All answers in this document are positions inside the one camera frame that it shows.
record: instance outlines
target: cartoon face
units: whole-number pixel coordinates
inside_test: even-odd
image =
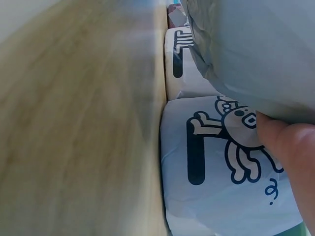
[[[231,109],[223,115],[223,125],[237,144],[247,148],[259,148],[256,132],[256,114],[248,107]]]
[[[208,113],[199,111],[187,120],[188,179],[191,184],[200,185],[205,180],[205,137],[227,140],[224,158],[235,184],[259,181],[260,161],[251,156],[252,151],[260,151],[276,173],[284,171],[279,161],[259,142],[253,110],[224,96],[217,97],[215,109],[221,119],[210,118]]]

